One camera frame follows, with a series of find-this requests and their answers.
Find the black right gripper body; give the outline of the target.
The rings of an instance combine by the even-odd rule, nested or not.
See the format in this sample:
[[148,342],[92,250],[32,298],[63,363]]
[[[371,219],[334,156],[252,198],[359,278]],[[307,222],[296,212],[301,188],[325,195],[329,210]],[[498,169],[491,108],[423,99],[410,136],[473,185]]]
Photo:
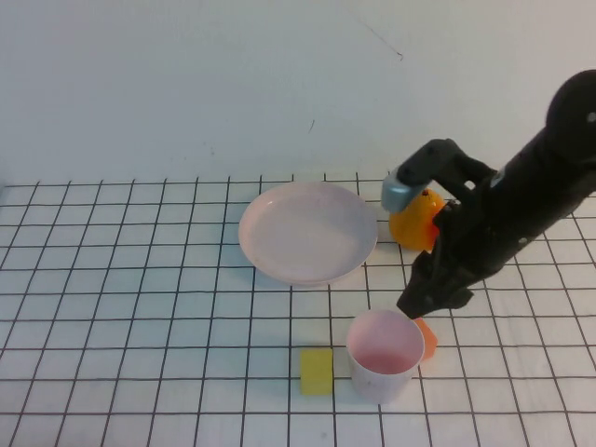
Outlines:
[[494,275],[531,239],[531,172],[486,170],[435,179],[457,204],[440,211],[431,284],[468,287]]

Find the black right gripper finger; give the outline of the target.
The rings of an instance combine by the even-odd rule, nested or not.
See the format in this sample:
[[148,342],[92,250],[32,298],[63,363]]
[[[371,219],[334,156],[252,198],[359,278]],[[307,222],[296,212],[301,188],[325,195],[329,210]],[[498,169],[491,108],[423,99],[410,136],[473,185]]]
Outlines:
[[411,277],[397,301],[408,318],[421,318],[448,309],[452,291],[451,271],[438,265],[430,253],[421,253],[413,262]]
[[446,278],[440,286],[440,308],[459,309],[467,305],[473,296],[469,289],[472,284],[469,278]]

